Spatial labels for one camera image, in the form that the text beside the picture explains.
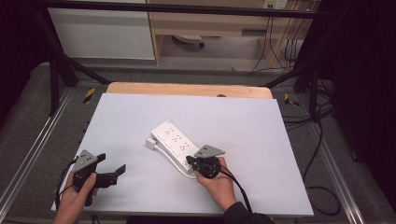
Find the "black stand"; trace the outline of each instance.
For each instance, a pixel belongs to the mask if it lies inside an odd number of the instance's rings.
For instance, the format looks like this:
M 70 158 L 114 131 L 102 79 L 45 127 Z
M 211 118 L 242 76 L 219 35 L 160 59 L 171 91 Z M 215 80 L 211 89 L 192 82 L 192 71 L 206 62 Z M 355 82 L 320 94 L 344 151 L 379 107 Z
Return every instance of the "black stand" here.
M 64 84 L 69 87 L 75 87 L 78 84 L 78 78 L 76 77 L 73 68 L 102 84 L 111 83 L 111 81 L 100 77 L 99 75 L 97 75 L 93 71 L 90 71 L 80 63 L 75 62 L 64 53 L 58 36 L 56 35 L 56 33 L 53 32 L 53 27 L 51 29 L 49 26 L 49 24 L 52 24 L 52 22 L 50 21 L 50 16 L 46 8 L 31 6 L 26 11 L 27 13 L 29 13 L 28 18 L 34 20 L 36 24 L 40 27 L 42 34 L 46 38 L 46 41 L 49 43 L 50 54 L 52 55 L 52 60 L 49 61 L 51 85 L 51 110 L 49 112 L 50 116 L 52 116 L 56 109 L 59 107 L 60 98 L 58 75 L 61 76 Z

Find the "black cable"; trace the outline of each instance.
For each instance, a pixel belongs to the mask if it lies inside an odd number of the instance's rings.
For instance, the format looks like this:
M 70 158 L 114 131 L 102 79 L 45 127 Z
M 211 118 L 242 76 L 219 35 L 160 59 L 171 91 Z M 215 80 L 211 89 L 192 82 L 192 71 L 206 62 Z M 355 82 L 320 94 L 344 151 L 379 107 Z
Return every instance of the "black cable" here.
M 62 195 L 64 193 L 65 190 L 70 189 L 71 187 L 73 187 L 74 185 L 70 185 L 69 187 L 64 188 L 64 190 L 62 190 L 62 192 L 59 193 L 59 195 Z
M 267 42 L 267 31 L 268 31 L 268 25 L 270 23 L 270 18 L 268 17 L 268 21 L 267 21 L 267 27 L 265 28 L 265 35 L 264 35 L 264 46 L 262 48 L 262 56 L 264 55 L 265 52 L 265 42 Z M 256 63 L 256 66 L 254 66 L 254 68 L 249 72 L 249 73 L 254 73 L 254 69 L 256 69 L 256 67 L 259 65 L 259 63 L 262 61 L 262 56 L 260 56 L 259 61 Z
M 311 203 L 312 207 L 315 208 L 316 210 L 318 210 L 321 214 L 324 214 L 324 215 L 329 216 L 329 217 L 333 217 L 333 216 L 336 216 L 336 215 L 338 215 L 340 213 L 340 211 L 341 211 L 340 200 L 338 199 L 337 195 L 335 195 L 330 189 L 324 188 L 322 186 L 312 186 L 312 187 L 307 187 L 305 189 L 309 189 L 309 190 L 311 190 L 311 189 L 323 189 L 323 190 L 329 192 L 334 197 L 335 201 L 337 202 L 337 209 L 334 212 L 324 211 L 324 210 L 318 208 L 313 203 Z
M 69 167 L 70 167 L 72 164 L 76 163 L 77 158 L 78 158 L 78 157 L 76 157 L 74 160 L 72 160 L 72 161 L 70 161 L 69 163 L 67 163 L 67 165 L 66 165 L 66 166 L 64 167 L 64 169 L 62 170 L 61 175 L 59 176 L 58 184 L 57 184 L 56 190 L 55 190 L 55 207 L 56 207 L 56 210 L 57 210 L 57 211 L 58 211 L 58 208 L 59 208 L 59 204 L 61 203 L 61 193 L 60 193 L 60 191 L 61 191 L 62 182 L 64 181 L 65 174 L 66 174 L 66 172 L 68 171 Z
M 252 210 L 251 210 L 251 207 L 250 207 L 250 202 L 248 201 L 248 196 L 247 196 L 247 194 L 245 193 L 245 190 L 242 189 L 242 186 L 238 183 L 238 181 L 236 180 L 236 178 L 235 178 L 232 174 L 228 174 L 228 173 L 226 173 L 226 172 L 224 172 L 224 171 L 222 171 L 222 170 L 220 170 L 220 172 L 221 172 L 222 174 L 227 175 L 228 177 L 230 177 L 231 180 L 233 180 L 233 182 L 235 182 L 235 184 L 239 187 L 239 189 L 241 190 L 242 196 L 244 197 L 245 204 L 246 204 L 246 206 L 247 206 L 247 210 L 249 211 L 249 213 L 252 213 Z
M 318 109 L 318 114 L 319 114 L 319 115 L 320 115 L 320 110 L 321 110 L 321 108 L 322 108 L 323 106 L 325 106 L 325 105 L 326 105 L 326 104 L 323 104 L 323 105 L 321 105 L 321 106 L 319 107 L 319 109 Z M 303 182 L 304 182 L 304 183 L 305 183 L 305 180 L 306 180 L 306 175 L 307 175 L 307 173 L 308 173 L 308 170 L 309 170 L 309 168 L 311 167 L 311 165 L 312 165 L 312 163 L 313 163 L 315 157 L 317 156 L 318 151 L 319 151 L 319 149 L 320 149 L 321 142 L 322 142 L 322 138 L 323 138 L 323 129 L 322 129 L 322 125 L 321 125 L 320 119 L 321 119 L 321 117 L 318 116 L 318 126 L 319 126 L 319 140 L 318 140 L 318 145 L 317 145 L 317 147 L 315 148 L 315 152 L 314 152 L 314 154 L 312 155 L 311 160 L 309 161 L 308 165 L 307 165 L 306 168 L 305 168 L 305 171 L 304 171 L 304 174 L 303 174 Z M 337 203 L 337 210 L 336 210 L 335 212 L 326 212 L 326 211 L 324 211 L 324 210 L 321 210 L 321 209 L 319 209 L 317 206 L 315 206 L 312 202 L 311 202 L 311 205 L 312 205 L 312 207 L 315 208 L 317 211 L 319 211 L 320 213 L 322 213 L 322 214 L 324 214 L 324 215 L 327 215 L 327 216 L 336 216 L 336 215 L 338 215 L 338 214 L 340 213 L 340 211 L 341 211 L 341 203 L 340 203 L 338 197 L 337 197 L 331 190 L 326 189 L 326 188 L 321 187 L 321 186 L 305 187 L 305 189 L 323 189 L 323 190 L 326 190 L 326 191 L 330 192 L 330 194 L 334 197 L 334 199 L 336 200 L 336 203 Z
M 95 224 L 95 222 L 96 222 L 97 224 L 100 224 L 100 222 L 99 222 L 99 217 L 98 217 L 97 215 L 91 215 L 91 223 L 92 223 L 92 224 Z
M 288 70 L 288 69 L 286 69 L 286 67 L 284 67 L 284 66 L 282 65 L 282 63 L 280 63 L 280 60 L 279 60 L 279 58 L 277 57 L 277 55 L 276 55 L 276 53 L 275 53 L 275 51 L 274 51 L 274 49 L 273 49 L 273 47 L 272 47 L 272 43 L 271 43 L 272 37 L 271 37 L 271 35 L 272 35 L 272 28 L 273 28 L 273 26 L 274 26 L 274 17 L 272 17 L 272 19 L 271 19 L 271 28 L 270 28 L 270 43 L 269 43 L 269 44 L 270 44 L 271 51 L 274 53 L 274 56 L 275 56 L 277 62 L 279 63 L 279 65 L 280 65 L 283 69 Z

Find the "white power strip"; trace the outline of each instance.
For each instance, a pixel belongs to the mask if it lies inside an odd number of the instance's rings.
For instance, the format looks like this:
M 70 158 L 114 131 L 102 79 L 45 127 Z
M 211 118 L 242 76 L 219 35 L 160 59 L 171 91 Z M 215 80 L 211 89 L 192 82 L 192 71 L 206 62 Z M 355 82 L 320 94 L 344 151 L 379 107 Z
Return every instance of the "white power strip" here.
M 187 163 L 187 156 L 194 156 L 199 148 L 184 135 L 171 121 L 167 120 L 151 131 L 159 147 L 164 149 L 166 154 L 185 173 L 191 173 L 192 167 Z

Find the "tabletop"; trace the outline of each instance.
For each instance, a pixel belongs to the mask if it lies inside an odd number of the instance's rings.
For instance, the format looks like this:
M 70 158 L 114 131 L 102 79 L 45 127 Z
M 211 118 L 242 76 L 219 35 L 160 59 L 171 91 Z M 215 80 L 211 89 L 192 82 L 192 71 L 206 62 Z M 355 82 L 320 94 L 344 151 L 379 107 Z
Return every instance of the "tabletop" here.
M 227 97 L 208 97 L 219 94 Z M 111 84 L 77 155 L 83 149 L 93 155 L 106 153 L 98 173 L 114 172 L 123 164 L 126 172 L 116 186 L 101 189 L 85 210 L 110 215 L 222 214 L 196 180 L 181 175 L 162 153 L 145 147 L 151 130 L 171 120 L 196 146 L 225 150 L 227 165 L 253 212 L 313 216 L 277 102 L 271 98 L 268 89 L 255 87 Z M 239 188 L 234 188 L 243 202 Z

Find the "gray floor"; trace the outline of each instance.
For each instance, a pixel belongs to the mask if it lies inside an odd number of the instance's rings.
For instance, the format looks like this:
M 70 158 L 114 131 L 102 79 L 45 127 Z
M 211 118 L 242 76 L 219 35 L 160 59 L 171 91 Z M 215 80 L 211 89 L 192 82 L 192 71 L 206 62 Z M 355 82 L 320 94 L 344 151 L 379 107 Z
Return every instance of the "gray floor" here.
M 92 70 L 104 77 L 117 81 L 247 86 L 261 85 L 282 74 L 282 71 L 278 70 L 271 71 L 271 73 L 263 71 L 256 74 L 243 72 L 250 71 L 261 55 L 258 43 L 253 39 L 238 40 L 229 38 L 223 41 L 223 39 L 218 37 L 210 37 L 206 42 L 205 52 L 198 52 L 199 55 L 193 52 L 201 49 L 196 49 L 196 46 L 177 43 L 171 37 L 165 39 L 165 43 L 164 60 L 160 66 L 142 63 L 137 66 L 129 64 L 129 67 L 114 68 L 103 66 L 103 64 L 101 66 L 95 64 Z M 240 64 L 234 63 L 238 61 L 238 57 L 231 57 L 230 55 L 240 55 L 240 57 L 238 56 L 239 60 L 242 57 L 248 60 Z M 217 63 L 213 62 L 221 62 L 222 66 L 218 66 Z M 261 68 L 265 68 L 265 63 L 262 63 Z M 57 178 L 64 166 L 76 154 L 78 141 L 83 138 L 83 130 L 89 125 L 87 121 L 91 119 L 101 93 L 106 90 L 106 86 L 93 84 L 89 78 L 81 74 L 78 76 L 84 79 L 85 82 L 83 82 L 82 86 L 73 89 L 73 95 L 63 115 L 7 213 L 8 220 L 24 217 L 40 218 L 39 222 L 44 222 L 42 219 L 52 219 L 54 216 L 50 211 L 50 207 L 53 202 L 53 191 Z M 283 97 L 285 92 L 294 96 L 291 90 L 293 81 L 293 79 L 290 79 L 280 87 L 274 88 L 273 94 L 278 100 L 282 115 L 303 116 L 305 113 L 300 106 L 284 104 Z M 91 84 L 96 86 L 96 92 L 90 103 L 84 105 L 82 101 Z M 0 193 L 2 195 L 44 126 L 49 111 L 49 69 L 46 66 L 39 66 L 32 73 L 31 80 L 25 88 L 21 99 L 11 109 L 7 118 L 1 124 L 0 157 L 2 160 L 0 160 L 0 167 L 2 169 L 0 169 Z M 324 137 L 366 223 L 396 223 L 395 212 L 390 208 L 365 164 L 354 162 L 351 159 L 350 149 L 342 130 L 337 124 L 337 120 L 327 117 L 322 123 Z M 303 172 L 312 156 L 317 141 L 309 125 L 290 131 L 289 137 L 297 164 L 301 172 Z M 306 184 L 321 185 L 334 190 L 332 180 L 320 155 L 315 159 L 308 173 Z M 311 202 L 324 210 L 330 211 L 334 209 L 334 202 L 330 195 L 326 193 L 313 192 L 309 197 Z M 100 218 L 102 220 L 126 220 L 126 217 L 100 216 Z M 293 223 L 294 219 L 278 217 L 276 222 Z M 344 211 L 335 217 L 328 217 L 315 211 L 314 217 L 301 218 L 299 223 L 348 223 L 348 218 Z

